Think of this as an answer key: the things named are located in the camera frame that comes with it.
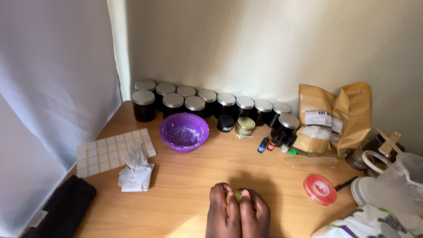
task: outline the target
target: blue dropper bottle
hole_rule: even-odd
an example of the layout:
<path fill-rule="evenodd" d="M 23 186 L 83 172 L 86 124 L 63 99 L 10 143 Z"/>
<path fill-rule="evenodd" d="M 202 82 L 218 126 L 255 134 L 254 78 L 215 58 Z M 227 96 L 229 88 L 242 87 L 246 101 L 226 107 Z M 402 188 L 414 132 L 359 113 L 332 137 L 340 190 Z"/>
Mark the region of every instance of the blue dropper bottle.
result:
<path fill-rule="evenodd" d="M 258 146 L 257 151 L 258 151 L 259 153 L 263 153 L 263 151 L 266 149 L 266 147 L 267 147 L 267 144 L 268 144 L 268 143 L 269 143 L 269 138 L 268 138 L 268 137 L 265 137 L 265 138 L 261 141 L 260 145 Z"/>

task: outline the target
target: purple bowl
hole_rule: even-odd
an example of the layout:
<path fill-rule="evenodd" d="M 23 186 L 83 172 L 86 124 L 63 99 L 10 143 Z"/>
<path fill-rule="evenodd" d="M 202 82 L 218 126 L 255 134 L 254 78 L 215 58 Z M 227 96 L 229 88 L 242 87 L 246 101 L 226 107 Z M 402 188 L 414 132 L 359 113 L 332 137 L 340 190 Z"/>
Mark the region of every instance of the purple bowl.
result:
<path fill-rule="evenodd" d="M 179 153 L 188 153 L 202 146 L 209 136 L 209 126 L 191 113 L 176 113 L 160 124 L 163 142 Z"/>

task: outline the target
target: crumpled tissue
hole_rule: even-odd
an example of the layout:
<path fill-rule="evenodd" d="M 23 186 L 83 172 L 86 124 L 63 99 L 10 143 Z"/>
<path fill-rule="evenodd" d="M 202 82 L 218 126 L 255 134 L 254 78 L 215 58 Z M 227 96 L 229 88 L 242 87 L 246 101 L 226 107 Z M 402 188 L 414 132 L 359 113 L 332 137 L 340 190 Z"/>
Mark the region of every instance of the crumpled tissue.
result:
<path fill-rule="evenodd" d="M 118 185 L 122 192 L 148 191 L 154 164 L 148 163 L 142 143 L 132 143 L 122 155 L 126 167 L 119 172 Z"/>

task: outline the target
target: silver metal lid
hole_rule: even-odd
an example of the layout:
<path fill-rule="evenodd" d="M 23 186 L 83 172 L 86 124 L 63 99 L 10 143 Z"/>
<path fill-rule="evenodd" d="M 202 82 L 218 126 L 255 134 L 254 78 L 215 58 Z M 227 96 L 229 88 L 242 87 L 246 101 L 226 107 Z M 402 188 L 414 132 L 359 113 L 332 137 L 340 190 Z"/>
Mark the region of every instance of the silver metal lid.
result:
<path fill-rule="evenodd" d="M 283 102 L 274 102 L 273 103 L 273 110 L 277 113 L 277 114 L 282 114 L 282 113 L 291 113 L 291 107 Z"/>
<path fill-rule="evenodd" d="M 184 97 L 176 94 L 166 94 L 163 96 L 163 104 L 168 108 L 178 108 L 184 104 Z"/>
<path fill-rule="evenodd" d="M 160 83 L 156 86 L 156 92 L 159 95 L 165 96 L 166 94 L 171 94 L 176 91 L 176 87 L 170 83 Z"/>
<path fill-rule="evenodd" d="M 254 100 L 247 96 L 239 96 L 236 98 L 236 104 L 242 109 L 252 109 L 254 107 Z"/>
<path fill-rule="evenodd" d="M 150 105 L 154 103 L 154 93 L 151 91 L 141 90 L 132 94 L 132 101 L 138 105 Z"/>
<path fill-rule="evenodd" d="M 232 106 L 235 104 L 235 97 L 229 93 L 219 93 L 217 101 L 223 106 Z"/>
<path fill-rule="evenodd" d="M 203 89 L 198 91 L 198 96 L 201 97 L 205 102 L 216 101 L 216 93 L 209 89 Z"/>
<path fill-rule="evenodd" d="M 254 107 L 262 112 L 270 112 L 273 109 L 273 105 L 271 102 L 261 98 L 255 101 Z"/>
<path fill-rule="evenodd" d="M 191 111 L 200 111 L 206 107 L 206 102 L 201 97 L 192 96 L 185 99 L 185 106 Z"/>
<path fill-rule="evenodd" d="M 189 86 L 180 86 L 176 92 L 182 95 L 184 98 L 195 96 L 195 89 Z"/>
<path fill-rule="evenodd" d="M 299 127 L 298 118 L 288 113 L 282 113 L 279 116 L 279 122 L 286 128 L 297 129 Z"/>
<path fill-rule="evenodd" d="M 147 90 L 147 91 L 154 91 L 156 88 L 156 83 L 148 80 L 148 79 L 141 79 L 135 83 L 135 90 Z"/>

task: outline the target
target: cream wall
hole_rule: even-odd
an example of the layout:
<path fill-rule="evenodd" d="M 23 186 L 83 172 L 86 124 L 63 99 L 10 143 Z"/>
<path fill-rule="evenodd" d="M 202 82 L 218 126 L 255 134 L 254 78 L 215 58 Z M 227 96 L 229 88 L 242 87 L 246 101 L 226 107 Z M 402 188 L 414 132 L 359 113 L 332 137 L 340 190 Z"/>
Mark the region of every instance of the cream wall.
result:
<path fill-rule="evenodd" d="M 363 80 L 373 126 L 423 150 L 422 1 L 112 1 L 115 50 L 127 48 L 124 100 L 149 77 L 288 102 L 296 113 L 299 83 L 338 93 Z"/>

